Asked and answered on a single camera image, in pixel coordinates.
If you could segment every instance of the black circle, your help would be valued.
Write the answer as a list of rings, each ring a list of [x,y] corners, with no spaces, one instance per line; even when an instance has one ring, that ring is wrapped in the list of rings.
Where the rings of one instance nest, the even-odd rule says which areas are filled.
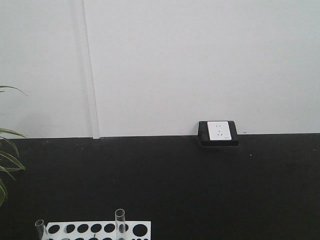
[[[81,224],[80,226],[78,226],[77,231],[83,234],[88,230],[88,228],[89,228],[88,224]]]
[[[111,233],[115,230],[116,226],[113,223],[109,223],[107,225],[104,226],[104,231],[106,233]]]
[[[48,232],[49,232],[50,234],[55,234],[56,232],[59,231],[59,229],[60,229],[60,226],[59,226],[59,225],[52,225],[52,226],[49,228]]]
[[[97,233],[101,230],[101,228],[102,228],[101,225],[99,223],[97,223],[97,224],[92,225],[90,230],[93,233]]]
[[[148,228],[143,225],[143,224],[138,224],[138,225],[135,225],[134,228],[132,229],[133,231],[133,234],[138,236],[138,237],[142,237],[144,235],[147,234],[148,232]]]
[[[75,225],[69,224],[65,227],[64,232],[67,234],[72,233],[75,230],[75,228]]]

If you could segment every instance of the white wall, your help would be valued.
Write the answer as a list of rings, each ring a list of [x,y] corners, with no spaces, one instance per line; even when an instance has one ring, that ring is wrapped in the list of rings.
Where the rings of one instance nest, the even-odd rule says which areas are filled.
[[[86,0],[101,136],[320,132],[320,2]]]
[[[234,120],[240,134],[320,132],[318,0],[84,7],[86,26],[80,0],[0,1],[0,85],[28,94],[0,94],[0,127],[195,135],[198,121]]]
[[[28,95],[1,93],[0,127],[29,138],[92,136],[79,4],[0,1],[0,85]]]

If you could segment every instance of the black surface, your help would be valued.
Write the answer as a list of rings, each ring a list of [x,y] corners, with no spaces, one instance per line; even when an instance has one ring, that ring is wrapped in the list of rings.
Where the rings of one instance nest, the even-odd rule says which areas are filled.
[[[226,122],[228,122],[229,124],[231,140],[210,140],[208,121],[200,121],[198,126],[198,139],[199,139],[200,145],[202,147],[238,146],[239,138],[238,138],[235,122],[234,121],[226,121]]]
[[[319,240],[320,134],[16,140],[27,171],[6,174],[1,240],[36,240],[34,223],[152,221],[153,240]]]

